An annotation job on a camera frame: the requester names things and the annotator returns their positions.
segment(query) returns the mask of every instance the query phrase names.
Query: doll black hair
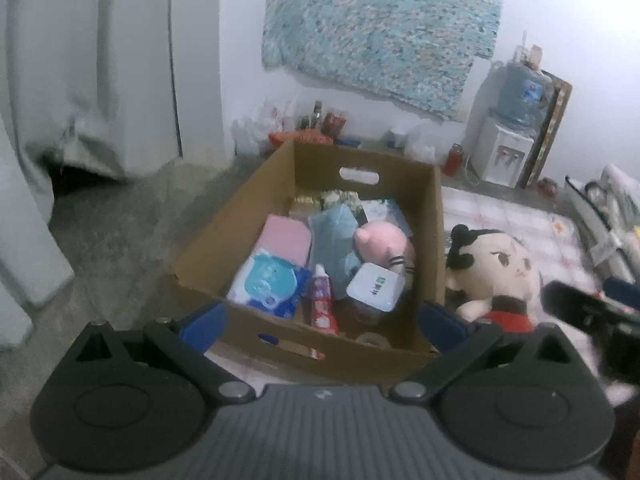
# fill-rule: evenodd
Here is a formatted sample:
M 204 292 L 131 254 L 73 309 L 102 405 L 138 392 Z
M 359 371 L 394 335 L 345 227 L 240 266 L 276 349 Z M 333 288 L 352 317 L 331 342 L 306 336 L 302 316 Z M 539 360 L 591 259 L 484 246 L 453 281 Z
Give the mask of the doll black hair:
M 451 230 L 451 248 L 447 254 L 447 268 L 453 270 L 469 269 L 474 264 L 472 254 L 460 254 L 460 249 L 471 245 L 482 235 L 503 233 L 498 229 L 469 230 L 464 224 L 458 224 Z

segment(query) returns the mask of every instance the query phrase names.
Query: red jar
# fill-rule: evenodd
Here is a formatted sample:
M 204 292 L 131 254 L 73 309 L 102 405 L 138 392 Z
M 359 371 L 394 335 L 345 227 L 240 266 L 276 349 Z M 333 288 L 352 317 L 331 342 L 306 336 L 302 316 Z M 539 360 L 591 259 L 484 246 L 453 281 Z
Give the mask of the red jar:
M 442 173 L 447 176 L 456 176 L 456 173 L 462 166 L 462 160 L 465 156 L 465 152 L 462 150 L 462 146 L 459 144 L 454 144 L 449 150 L 449 155 L 447 155 L 447 160 L 442 165 Z

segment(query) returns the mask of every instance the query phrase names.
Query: tape roll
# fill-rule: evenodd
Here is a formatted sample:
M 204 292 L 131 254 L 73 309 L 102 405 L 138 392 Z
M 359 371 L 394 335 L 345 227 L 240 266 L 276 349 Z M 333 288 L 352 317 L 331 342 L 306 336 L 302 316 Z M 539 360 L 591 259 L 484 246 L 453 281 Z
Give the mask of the tape roll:
M 356 338 L 356 343 L 377 346 L 379 348 L 391 348 L 386 337 L 376 334 L 375 332 L 365 332 Z

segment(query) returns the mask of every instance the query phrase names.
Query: light blue cloth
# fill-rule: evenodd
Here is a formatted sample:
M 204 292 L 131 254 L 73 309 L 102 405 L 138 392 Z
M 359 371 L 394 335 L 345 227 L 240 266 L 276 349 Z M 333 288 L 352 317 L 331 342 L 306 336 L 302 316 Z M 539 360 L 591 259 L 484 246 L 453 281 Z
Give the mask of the light blue cloth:
M 493 55 L 501 0 L 267 0 L 266 67 L 454 115 L 474 56 Z
M 335 205 L 309 217 L 309 228 L 313 234 L 309 269 L 322 264 L 334 293 L 334 299 L 347 297 L 347 286 L 362 266 L 353 245 L 353 234 L 358 221 L 345 204 Z

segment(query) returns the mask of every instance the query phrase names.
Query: doll face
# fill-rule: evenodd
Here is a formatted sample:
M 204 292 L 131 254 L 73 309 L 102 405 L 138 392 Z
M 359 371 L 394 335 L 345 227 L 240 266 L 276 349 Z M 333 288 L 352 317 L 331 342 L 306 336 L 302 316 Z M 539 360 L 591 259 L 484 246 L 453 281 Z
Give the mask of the doll face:
M 529 251 L 508 234 L 481 235 L 471 245 L 461 247 L 460 254 L 471 254 L 473 265 L 447 269 L 447 286 L 464 290 L 469 300 L 504 295 L 528 303 L 540 293 L 540 274 Z

